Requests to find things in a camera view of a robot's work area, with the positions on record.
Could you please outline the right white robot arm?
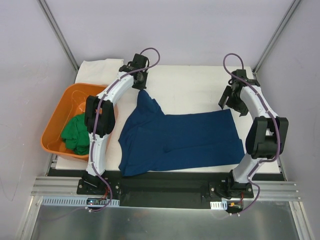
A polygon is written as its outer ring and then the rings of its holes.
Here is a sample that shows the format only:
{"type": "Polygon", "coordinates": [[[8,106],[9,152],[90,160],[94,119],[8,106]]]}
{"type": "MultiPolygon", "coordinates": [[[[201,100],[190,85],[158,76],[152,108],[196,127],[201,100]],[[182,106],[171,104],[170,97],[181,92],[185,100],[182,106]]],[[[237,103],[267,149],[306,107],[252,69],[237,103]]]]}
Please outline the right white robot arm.
{"type": "Polygon", "coordinates": [[[225,199],[241,195],[253,197],[251,179],[262,164],[276,161],[284,150],[289,121],[279,117],[264,98],[260,84],[249,79],[245,69],[231,73],[218,105],[229,107],[241,116],[250,114],[252,125],[245,140],[245,155],[236,168],[218,184],[214,193],[225,199]]]}

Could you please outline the blue t shirt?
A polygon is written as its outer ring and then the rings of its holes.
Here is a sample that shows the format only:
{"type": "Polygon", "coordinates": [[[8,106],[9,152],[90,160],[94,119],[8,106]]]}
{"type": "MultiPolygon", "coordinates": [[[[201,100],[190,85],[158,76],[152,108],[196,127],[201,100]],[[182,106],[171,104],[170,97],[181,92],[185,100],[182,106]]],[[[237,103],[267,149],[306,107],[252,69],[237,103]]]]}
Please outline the blue t shirt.
{"type": "Polygon", "coordinates": [[[229,109],[172,115],[141,90],[118,142],[124,177],[239,164],[245,155],[229,109]]]}

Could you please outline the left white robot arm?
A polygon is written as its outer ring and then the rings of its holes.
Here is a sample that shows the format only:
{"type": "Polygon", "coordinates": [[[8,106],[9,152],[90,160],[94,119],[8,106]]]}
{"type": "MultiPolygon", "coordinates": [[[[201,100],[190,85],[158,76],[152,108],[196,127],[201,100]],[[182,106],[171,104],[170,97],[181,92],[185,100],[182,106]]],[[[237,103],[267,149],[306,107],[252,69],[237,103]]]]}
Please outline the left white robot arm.
{"type": "Polygon", "coordinates": [[[82,180],[83,185],[96,195],[102,194],[106,188],[101,178],[106,170],[104,160],[107,143],[116,124],[116,103],[128,89],[146,88],[149,66],[149,59],[136,53],[132,61],[119,68],[109,86],[86,99],[84,124],[89,135],[89,158],[82,180]]]}

